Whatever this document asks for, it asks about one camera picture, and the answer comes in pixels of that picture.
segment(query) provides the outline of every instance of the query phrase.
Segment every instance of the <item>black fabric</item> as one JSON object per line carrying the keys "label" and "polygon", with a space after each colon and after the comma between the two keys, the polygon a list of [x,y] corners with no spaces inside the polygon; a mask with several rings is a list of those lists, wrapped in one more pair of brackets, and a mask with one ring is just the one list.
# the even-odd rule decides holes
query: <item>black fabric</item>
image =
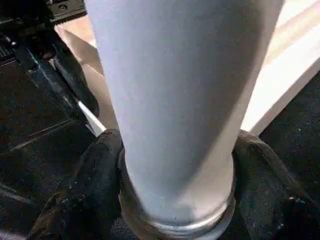
{"label": "black fabric", "polygon": [[320,72],[260,135],[320,204]]}
{"label": "black fabric", "polygon": [[[29,240],[138,239],[123,220],[117,218],[120,216],[118,165],[122,150],[117,131],[103,133],[51,198]],[[237,204],[232,222],[220,240],[318,239],[317,204],[270,146],[240,131],[233,159]]]}
{"label": "black fabric", "polygon": [[[117,130],[103,132],[82,155],[71,176],[61,182],[28,240],[83,239],[84,234],[87,239],[107,239],[112,223],[121,214],[118,162],[122,149]],[[94,224],[79,229],[88,218]]]}

